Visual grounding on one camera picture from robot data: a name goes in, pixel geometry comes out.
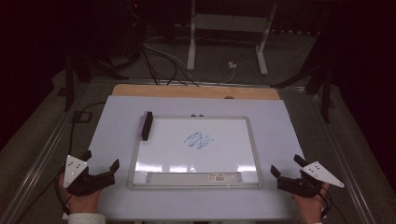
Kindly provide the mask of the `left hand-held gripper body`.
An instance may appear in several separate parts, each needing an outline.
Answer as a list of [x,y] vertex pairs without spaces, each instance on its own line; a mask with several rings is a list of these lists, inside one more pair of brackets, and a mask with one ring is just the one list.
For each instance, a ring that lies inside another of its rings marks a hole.
[[89,173],[89,164],[76,157],[68,155],[64,170],[64,187],[75,196],[86,196],[97,190],[115,184],[115,176],[109,170],[99,175]]

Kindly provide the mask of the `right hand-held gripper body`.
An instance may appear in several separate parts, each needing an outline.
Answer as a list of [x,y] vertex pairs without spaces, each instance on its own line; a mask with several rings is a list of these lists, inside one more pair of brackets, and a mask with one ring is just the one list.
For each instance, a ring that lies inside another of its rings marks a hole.
[[328,183],[338,188],[345,186],[341,180],[318,161],[301,167],[300,174],[300,178],[289,178],[281,175],[276,180],[277,188],[301,197],[312,198],[320,194],[323,183]]

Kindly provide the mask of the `purple and black eraser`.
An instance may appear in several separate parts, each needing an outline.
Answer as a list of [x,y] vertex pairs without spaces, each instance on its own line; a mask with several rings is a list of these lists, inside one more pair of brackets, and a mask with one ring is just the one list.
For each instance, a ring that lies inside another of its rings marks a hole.
[[152,112],[145,111],[138,127],[138,136],[142,141],[147,141],[149,139],[149,133],[151,130],[152,122],[153,122]]

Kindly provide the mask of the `white framed whiteboard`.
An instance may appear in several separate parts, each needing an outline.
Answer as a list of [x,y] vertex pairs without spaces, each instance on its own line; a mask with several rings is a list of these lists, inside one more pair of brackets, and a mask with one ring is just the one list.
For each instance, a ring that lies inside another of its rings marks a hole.
[[247,117],[155,116],[137,136],[129,189],[260,188],[263,177]]

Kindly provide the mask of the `person's right hand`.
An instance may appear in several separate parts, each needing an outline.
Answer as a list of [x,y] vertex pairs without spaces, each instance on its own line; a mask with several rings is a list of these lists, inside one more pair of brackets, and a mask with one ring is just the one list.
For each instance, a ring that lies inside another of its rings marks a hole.
[[292,194],[291,198],[297,205],[299,218],[302,224],[321,224],[323,200],[320,196],[312,198]]

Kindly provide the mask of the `person's left hand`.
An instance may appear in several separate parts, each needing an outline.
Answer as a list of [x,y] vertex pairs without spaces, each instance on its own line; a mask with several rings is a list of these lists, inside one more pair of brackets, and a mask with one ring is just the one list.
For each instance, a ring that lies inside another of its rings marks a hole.
[[76,213],[91,213],[95,214],[98,212],[98,204],[101,195],[101,190],[97,190],[94,193],[86,196],[74,196],[70,194],[64,187],[64,174],[60,174],[58,186],[66,198],[66,205],[71,214]]

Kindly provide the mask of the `white table mat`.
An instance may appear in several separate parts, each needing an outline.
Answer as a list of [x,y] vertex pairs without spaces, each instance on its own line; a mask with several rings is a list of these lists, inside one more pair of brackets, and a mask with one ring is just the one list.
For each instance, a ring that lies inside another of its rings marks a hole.
[[[256,144],[263,185],[248,189],[129,189],[128,176],[138,127],[145,111],[155,116],[247,117]],[[301,148],[280,100],[135,97],[111,95],[90,144],[89,170],[96,175],[115,161],[115,184],[103,189],[98,211],[109,220],[225,221],[294,220],[290,195],[276,186],[270,168],[300,173],[294,162]]]

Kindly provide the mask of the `black square floor plate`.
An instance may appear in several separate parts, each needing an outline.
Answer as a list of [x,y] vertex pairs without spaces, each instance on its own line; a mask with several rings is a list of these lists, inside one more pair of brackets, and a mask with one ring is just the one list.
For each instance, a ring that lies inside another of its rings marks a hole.
[[87,111],[76,111],[72,122],[73,123],[89,123],[92,119],[92,112]]

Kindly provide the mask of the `black tripod stand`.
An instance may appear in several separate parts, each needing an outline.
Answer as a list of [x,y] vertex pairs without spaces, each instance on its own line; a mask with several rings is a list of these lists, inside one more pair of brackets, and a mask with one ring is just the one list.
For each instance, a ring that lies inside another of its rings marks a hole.
[[93,68],[103,72],[106,76],[113,77],[118,80],[126,80],[127,77],[121,76],[112,69],[99,63],[92,57],[85,53],[76,50],[68,50],[65,53],[65,87],[63,94],[65,96],[64,110],[69,111],[75,101],[74,91],[74,77],[77,77],[80,82],[88,83],[92,79],[92,74],[89,70],[91,65]]
[[332,89],[332,63],[314,65],[313,67],[307,68],[291,78],[276,84],[271,84],[270,87],[275,89],[284,89],[290,84],[295,83],[296,81],[305,77],[310,77],[308,84],[304,88],[304,92],[306,94],[317,94],[319,90],[322,90],[320,115],[327,123],[329,123],[330,96]]

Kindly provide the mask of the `dark equipment rack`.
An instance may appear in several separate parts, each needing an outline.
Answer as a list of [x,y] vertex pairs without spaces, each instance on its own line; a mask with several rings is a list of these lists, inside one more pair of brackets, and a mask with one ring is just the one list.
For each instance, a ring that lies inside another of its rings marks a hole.
[[105,49],[104,62],[135,61],[141,50],[146,24],[141,0],[92,0]]

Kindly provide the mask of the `white metal stand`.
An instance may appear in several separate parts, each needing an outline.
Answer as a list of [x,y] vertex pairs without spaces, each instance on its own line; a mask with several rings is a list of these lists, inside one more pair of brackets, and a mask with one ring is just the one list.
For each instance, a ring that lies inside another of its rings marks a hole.
[[255,47],[258,66],[261,75],[267,75],[268,69],[264,59],[264,47],[271,31],[277,4],[272,4],[266,17],[249,17],[221,14],[203,14],[196,12],[196,0],[191,0],[191,32],[190,47],[187,59],[187,70],[193,71],[195,66],[195,31],[197,29],[261,33],[262,40]]

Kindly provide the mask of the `aluminium frame rail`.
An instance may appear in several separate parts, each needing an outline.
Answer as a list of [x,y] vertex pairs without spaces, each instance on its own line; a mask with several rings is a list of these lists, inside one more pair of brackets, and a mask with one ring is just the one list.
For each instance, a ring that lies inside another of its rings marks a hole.
[[316,95],[307,95],[307,98],[314,109],[315,115],[318,119],[318,122],[320,123],[322,130],[325,132],[328,140],[330,141],[330,150],[332,156],[335,159],[335,163],[339,166],[338,170],[343,177],[349,196],[354,203],[355,208],[357,209],[362,224],[376,224],[373,213],[371,212],[362,194],[361,188],[348,165],[347,158],[344,155],[340,144],[337,142],[329,124],[324,120],[321,115],[321,102],[319,98]]
[[66,98],[52,92],[0,151],[0,224],[20,215],[88,88],[77,84],[68,111]]

